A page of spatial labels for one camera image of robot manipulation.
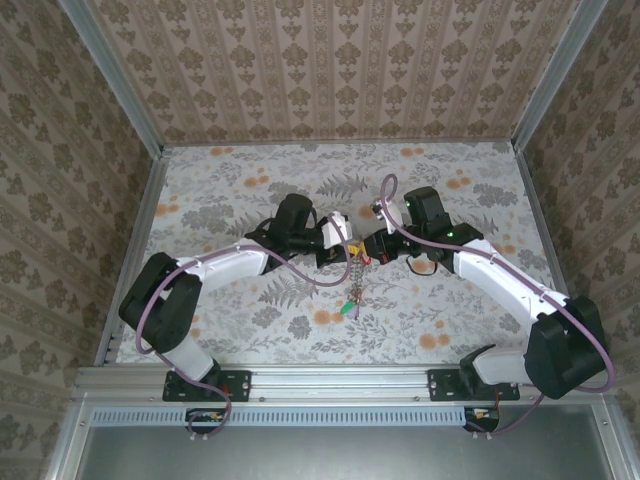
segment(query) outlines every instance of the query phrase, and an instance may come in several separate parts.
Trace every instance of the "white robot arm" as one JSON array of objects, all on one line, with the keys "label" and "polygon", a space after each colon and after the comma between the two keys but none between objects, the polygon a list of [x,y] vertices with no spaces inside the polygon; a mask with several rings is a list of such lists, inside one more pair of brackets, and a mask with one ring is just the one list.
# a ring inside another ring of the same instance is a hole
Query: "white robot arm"
[{"label": "white robot arm", "polygon": [[[603,356],[592,340],[548,303],[551,300],[564,307],[604,348],[600,316],[591,300],[571,299],[547,288],[508,262],[475,228],[465,223],[452,225],[433,188],[413,190],[404,199],[413,222],[403,227],[406,233],[427,243],[462,247],[458,248],[461,251],[425,246],[397,231],[394,226],[400,223],[397,207],[387,201],[391,217],[387,218],[378,201],[372,208],[374,211],[378,208],[387,228],[365,239],[367,255],[385,264],[400,254],[417,257],[426,253],[433,262],[489,294],[513,315],[528,336],[526,348],[489,345],[462,359],[461,377],[466,388],[473,390],[500,383],[533,384],[546,396],[556,399],[604,369]],[[534,293],[525,283],[542,293]]]},{"label": "white robot arm", "polygon": [[[143,321],[142,338],[153,350],[193,381],[203,379],[217,363],[189,335],[198,297],[246,277],[269,273],[281,263],[271,257],[275,252],[284,260],[296,254],[316,254],[318,268],[343,261],[345,252],[334,248],[352,238],[351,223],[339,212],[331,221],[323,218],[306,228],[313,212],[311,201],[297,194],[288,195],[280,204],[268,229],[257,228],[245,238],[220,251],[202,257],[173,259],[164,253],[153,255],[129,290],[119,310],[120,317],[134,330]],[[181,270],[168,285],[168,294],[158,298],[149,315],[143,312],[152,295],[168,276]]]}]

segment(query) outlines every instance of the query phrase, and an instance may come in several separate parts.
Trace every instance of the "green tag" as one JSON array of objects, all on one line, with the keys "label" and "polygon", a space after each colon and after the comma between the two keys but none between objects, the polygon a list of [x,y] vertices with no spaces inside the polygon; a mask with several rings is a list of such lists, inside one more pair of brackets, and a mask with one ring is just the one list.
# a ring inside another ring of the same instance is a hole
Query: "green tag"
[{"label": "green tag", "polygon": [[340,313],[343,315],[346,315],[347,313],[349,313],[349,310],[351,310],[355,306],[356,306],[356,302],[348,301],[347,303],[344,304],[344,307],[340,309]]}]

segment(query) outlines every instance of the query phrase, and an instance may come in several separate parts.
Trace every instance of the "floral tablecloth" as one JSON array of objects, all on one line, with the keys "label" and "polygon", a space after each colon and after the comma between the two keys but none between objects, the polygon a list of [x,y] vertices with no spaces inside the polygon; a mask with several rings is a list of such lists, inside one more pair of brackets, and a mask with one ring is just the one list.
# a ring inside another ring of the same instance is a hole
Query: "floral tablecloth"
[{"label": "floral tablecloth", "polygon": [[[468,222],[512,262],[551,285],[514,153],[508,143],[322,144],[183,147],[172,152],[146,254],[198,255],[236,241],[275,213],[287,193],[310,197],[320,216],[347,214],[359,236],[382,228],[368,205],[388,173],[398,195],[430,185],[455,222]],[[475,348],[525,340],[515,320],[477,286],[439,269],[413,275],[396,261],[364,270],[360,314],[340,309],[350,280],[316,288],[279,268],[200,298],[191,335],[222,363],[418,364],[457,362]],[[344,265],[315,271],[321,280]],[[413,260],[431,269],[426,257]],[[157,361],[135,351],[128,327],[118,362]]]}]

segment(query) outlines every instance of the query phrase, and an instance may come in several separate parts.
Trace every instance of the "aluminum frame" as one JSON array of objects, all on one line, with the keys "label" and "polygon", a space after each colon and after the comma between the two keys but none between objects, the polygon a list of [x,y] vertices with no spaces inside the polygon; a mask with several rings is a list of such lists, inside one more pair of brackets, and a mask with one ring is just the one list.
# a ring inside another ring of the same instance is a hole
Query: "aluminum frame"
[{"label": "aluminum frame", "polygon": [[[481,406],[493,402],[431,402],[427,388],[427,370],[450,365],[372,365],[372,366],[255,366],[228,365],[224,368],[253,372],[250,401],[241,405],[254,409],[273,407],[339,410],[344,407],[390,407],[421,411],[442,407]],[[158,411],[175,410],[187,404],[162,402],[162,387],[167,373],[162,365],[112,365],[80,369],[76,389],[62,428],[47,480],[72,480],[86,446],[91,420],[96,409],[145,407]],[[601,384],[603,375],[587,385]],[[539,392],[521,387],[521,399],[508,405],[531,405]],[[220,407],[220,403],[199,403],[198,407]],[[598,425],[610,470],[616,480],[637,480],[638,461],[631,438],[612,395],[571,392],[560,400],[543,402],[554,405],[591,406]]]},{"label": "aluminum frame", "polygon": [[531,140],[607,3],[607,0],[589,0],[578,4],[513,132],[516,150],[524,150]]},{"label": "aluminum frame", "polygon": [[[516,151],[527,196],[542,239],[555,283],[566,292],[566,285],[544,222],[540,204],[526,161]],[[127,250],[125,265],[118,280],[116,295],[109,311],[107,325],[96,356],[95,367],[80,369],[76,379],[70,409],[54,450],[47,480],[73,480],[84,453],[93,412],[104,406],[171,409],[183,403],[162,402],[162,386],[167,369],[162,364],[113,364],[121,338],[123,323],[117,317],[117,306],[124,291],[139,270],[146,240],[160,191],[164,183],[171,149],[165,150],[152,168],[145,189],[132,242]],[[250,401],[252,408],[271,407],[391,407],[439,408],[441,406],[481,406],[492,402],[431,402],[427,388],[427,370],[451,368],[454,365],[366,365],[366,366],[264,366],[226,365],[223,368],[248,369],[253,372]],[[598,375],[587,385],[604,382]],[[533,387],[521,387],[521,399],[509,405],[531,405],[539,392]],[[631,437],[613,395],[570,392],[560,400],[543,402],[547,405],[590,405],[598,425],[610,470],[616,480],[640,480],[638,457]],[[200,407],[220,406],[202,403]]]},{"label": "aluminum frame", "polygon": [[100,68],[151,159],[158,160],[162,155],[162,136],[129,81],[126,69],[122,68],[113,53],[91,7],[85,0],[60,0],[60,5]]}]

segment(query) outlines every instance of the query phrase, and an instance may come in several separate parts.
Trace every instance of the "patterned wall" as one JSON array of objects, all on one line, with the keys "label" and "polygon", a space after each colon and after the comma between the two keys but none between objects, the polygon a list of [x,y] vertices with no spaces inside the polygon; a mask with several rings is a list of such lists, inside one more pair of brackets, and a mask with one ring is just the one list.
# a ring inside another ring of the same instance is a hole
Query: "patterned wall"
[{"label": "patterned wall", "polygon": [[148,163],[57,3],[0,1],[0,478],[46,466]]},{"label": "patterned wall", "polygon": [[165,143],[510,137],[578,0],[89,0]]},{"label": "patterned wall", "polygon": [[[526,149],[565,278],[600,307],[627,384],[640,379],[639,7],[609,2]],[[619,393],[638,434],[640,384]]]}]

